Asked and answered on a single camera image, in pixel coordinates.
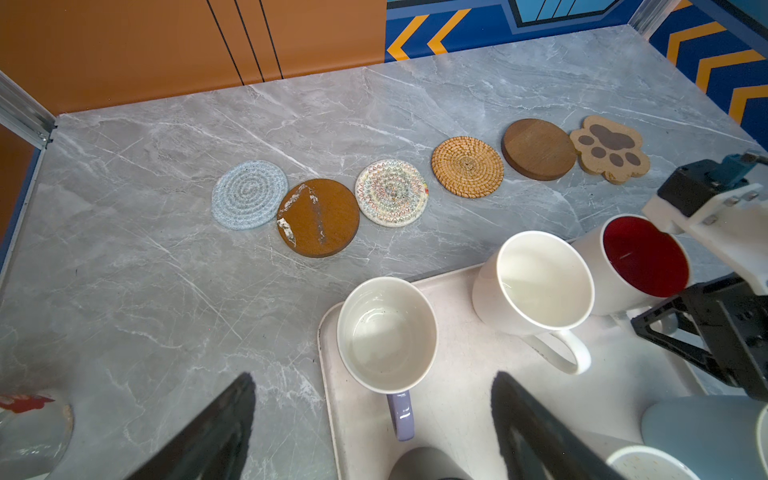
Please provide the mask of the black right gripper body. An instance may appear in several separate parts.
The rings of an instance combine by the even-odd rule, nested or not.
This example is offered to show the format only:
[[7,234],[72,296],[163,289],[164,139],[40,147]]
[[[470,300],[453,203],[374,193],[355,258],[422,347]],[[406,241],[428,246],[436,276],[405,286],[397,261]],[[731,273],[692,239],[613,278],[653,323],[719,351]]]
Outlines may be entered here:
[[688,287],[683,299],[705,345],[702,370],[765,402],[767,297],[730,274]]

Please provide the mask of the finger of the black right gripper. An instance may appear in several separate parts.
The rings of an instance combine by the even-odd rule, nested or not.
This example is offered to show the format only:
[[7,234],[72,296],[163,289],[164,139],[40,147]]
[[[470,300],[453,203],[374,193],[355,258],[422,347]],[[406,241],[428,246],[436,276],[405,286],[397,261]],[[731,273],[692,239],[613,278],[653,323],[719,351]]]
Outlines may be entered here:
[[714,355],[702,347],[674,337],[679,330],[701,338],[682,294],[642,310],[630,320],[635,334],[688,362],[717,380],[728,384],[729,375]]

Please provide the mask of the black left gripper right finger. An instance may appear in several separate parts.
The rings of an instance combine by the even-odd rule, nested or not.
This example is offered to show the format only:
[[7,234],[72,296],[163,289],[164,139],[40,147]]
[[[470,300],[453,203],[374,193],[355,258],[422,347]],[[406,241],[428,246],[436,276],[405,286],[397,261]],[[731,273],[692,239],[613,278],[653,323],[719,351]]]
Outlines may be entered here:
[[509,373],[491,387],[491,414],[509,479],[619,479]]

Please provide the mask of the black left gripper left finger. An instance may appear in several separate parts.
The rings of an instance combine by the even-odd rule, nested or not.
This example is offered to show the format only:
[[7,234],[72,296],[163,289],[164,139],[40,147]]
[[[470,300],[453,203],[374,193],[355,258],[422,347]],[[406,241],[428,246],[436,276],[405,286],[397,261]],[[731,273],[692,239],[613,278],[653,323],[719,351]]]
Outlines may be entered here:
[[256,384],[243,372],[130,477],[239,479],[248,458],[255,409]]

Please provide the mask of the white mug red inside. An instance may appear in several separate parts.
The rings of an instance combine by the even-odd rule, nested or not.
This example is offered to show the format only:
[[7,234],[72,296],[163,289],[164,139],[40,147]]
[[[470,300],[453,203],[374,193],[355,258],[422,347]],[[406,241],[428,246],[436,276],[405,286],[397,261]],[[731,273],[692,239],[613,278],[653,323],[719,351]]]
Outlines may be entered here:
[[680,243],[642,216],[614,216],[572,246],[591,272],[596,316],[649,309],[682,292],[692,280]]

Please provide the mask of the dark wooden round coaster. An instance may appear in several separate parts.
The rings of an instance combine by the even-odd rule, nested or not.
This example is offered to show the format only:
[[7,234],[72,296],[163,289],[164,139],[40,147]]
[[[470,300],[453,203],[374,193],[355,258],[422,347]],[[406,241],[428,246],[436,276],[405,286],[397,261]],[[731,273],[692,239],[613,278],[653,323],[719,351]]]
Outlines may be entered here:
[[563,177],[575,165],[578,155],[569,135],[551,122],[520,119],[506,129],[502,153],[518,173],[539,181]]

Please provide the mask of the rattan round coaster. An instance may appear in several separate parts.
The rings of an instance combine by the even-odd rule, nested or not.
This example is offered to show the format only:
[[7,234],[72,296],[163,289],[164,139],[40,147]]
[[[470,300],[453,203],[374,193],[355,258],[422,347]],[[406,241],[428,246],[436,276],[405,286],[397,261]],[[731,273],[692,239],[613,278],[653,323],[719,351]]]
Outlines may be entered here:
[[503,161],[487,143],[458,136],[438,145],[431,167],[440,184],[454,195],[482,198],[495,192],[504,179]]

